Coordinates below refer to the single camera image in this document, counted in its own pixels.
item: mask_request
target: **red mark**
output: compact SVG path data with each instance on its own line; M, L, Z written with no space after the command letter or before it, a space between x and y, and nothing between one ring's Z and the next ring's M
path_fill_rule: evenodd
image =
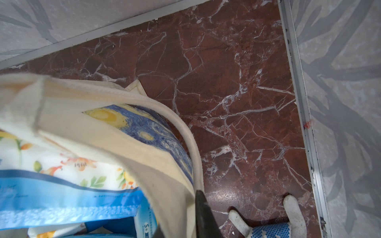
M309 128L311 128L311 123L312 123L312 120L309 120L308 122L306 122L306 123L303 125L303 128L304 128L304 129L309 129Z

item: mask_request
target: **red marble floor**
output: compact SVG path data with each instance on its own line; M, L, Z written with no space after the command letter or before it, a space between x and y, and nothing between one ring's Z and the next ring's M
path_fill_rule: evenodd
M212 0L0 71L9 72L139 79L192 130L224 237L242 237L231 207L252 226L287 221L288 193L308 237L320 237L276 0Z

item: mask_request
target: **metal edge strip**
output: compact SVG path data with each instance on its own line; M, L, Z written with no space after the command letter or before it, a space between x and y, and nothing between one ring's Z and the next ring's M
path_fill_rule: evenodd
M331 223L328 216L327 202L324 196L323 178L319 166L313 127L310 126L305 128L303 126L311 121L311 112L300 61L296 32L293 24L290 0L278 0L278 6L286 42L288 63L290 65L291 77L294 85L295 99L298 106L300 125L306 147L307 161L312 180L312 190L319 216L320 230L322 237L332 238Z
M6 59L4 61L0 62L0 70L8 68L13 65L21 64L23 62L29 61L31 59L36 59L41 56L51 54L53 52L63 50L75 45L79 45L81 43L87 42L89 40L93 40L117 31L120 31L122 29L131 27L131 26L136 26L141 23L151 21L172 13L175 13L177 11L184 10L186 8L189 8L191 6L195 6L204 2L207 2L209 0L182 0L173 4L170 4L168 6L164 6L162 8L155 9L153 11L143 13L116 23L113 23L111 25L101 27L98 29L95 29L93 31L57 42L52 45L48 45L45 47L42 47L40 49L36 49L31 52L27 52L25 54L21 54L9 59Z

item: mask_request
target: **gray patterned wall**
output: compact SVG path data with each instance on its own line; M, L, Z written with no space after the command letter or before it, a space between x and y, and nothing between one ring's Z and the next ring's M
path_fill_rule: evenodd
M179 0L0 0L0 61Z
M290 0L333 237L381 237L381 0Z

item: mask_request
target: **beige fabric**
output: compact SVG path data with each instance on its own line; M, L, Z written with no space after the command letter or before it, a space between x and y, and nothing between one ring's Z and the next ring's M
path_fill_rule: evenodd
M141 95L145 92L139 81L123 89L109 82L61 80L33 74L3 75L0 94L1 129L50 150L127 168L152 205L165 237L195 236L194 191L203 191L196 142L172 110ZM155 110L177 127L192 159L193 187L168 152L141 143L82 113L116 103Z

